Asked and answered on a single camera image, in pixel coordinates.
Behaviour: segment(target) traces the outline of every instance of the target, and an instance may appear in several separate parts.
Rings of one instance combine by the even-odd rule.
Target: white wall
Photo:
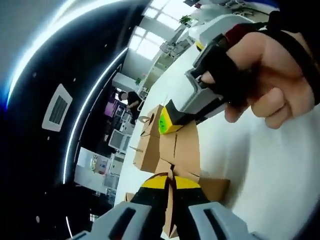
[[[139,86],[136,85],[136,80],[119,72],[112,79],[112,86],[122,89],[125,92],[137,91],[139,89]]]
[[[172,28],[148,17],[144,17],[142,19],[139,27],[158,35],[166,41],[169,41],[175,35],[175,31]],[[149,60],[129,49],[125,57],[121,73],[134,80],[137,78],[144,79],[144,74],[148,74],[158,56],[159,55],[157,54],[153,60]]]
[[[105,176],[94,173],[88,168],[77,165],[75,168],[74,181],[88,189],[106,194],[107,188],[103,185]]]

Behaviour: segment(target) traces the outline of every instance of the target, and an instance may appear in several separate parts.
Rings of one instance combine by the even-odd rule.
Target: person
[[[131,124],[136,124],[136,121],[139,117],[140,111],[138,111],[138,107],[142,102],[142,99],[139,97],[139,95],[135,91],[121,91],[118,94],[118,97],[121,101],[127,100],[128,104],[126,106],[127,109],[130,109],[132,114]]]
[[[314,17],[311,10],[306,8],[305,11],[297,11],[292,9],[294,4],[276,2],[280,4],[280,11],[272,12],[269,22],[272,19],[277,20],[271,23],[277,26],[278,31],[293,37],[303,47],[312,59],[312,67],[319,73],[320,42],[317,30],[311,28]],[[294,13],[302,16],[297,20]],[[270,36],[262,32],[250,32],[226,54],[239,70],[258,66],[254,95],[247,97],[244,107],[236,108],[227,104],[224,114],[228,122],[235,123],[243,112],[251,107],[257,117],[265,119],[269,128],[278,129],[286,121],[308,113],[318,104],[315,102],[318,97],[315,93],[320,89],[311,87],[296,59]],[[215,84],[209,72],[203,74],[201,80],[207,84]]]

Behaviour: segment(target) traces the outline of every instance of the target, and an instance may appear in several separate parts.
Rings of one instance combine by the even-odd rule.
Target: desk
[[[158,79],[141,110],[145,115],[157,104],[182,94],[184,73],[198,55],[191,46]],[[137,122],[130,146],[138,145],[142,123]],[[280,129],[247,110],[237,123],[224,113],[197,126],[203,174],[231,180],[226,205],[257,231],[272,240],[292,239],[306,222],[320,195],[320,107],[287,122]],[[152,174],[133,165],[135,151],[128,148],[115,203],[126,192],[135,193]]]

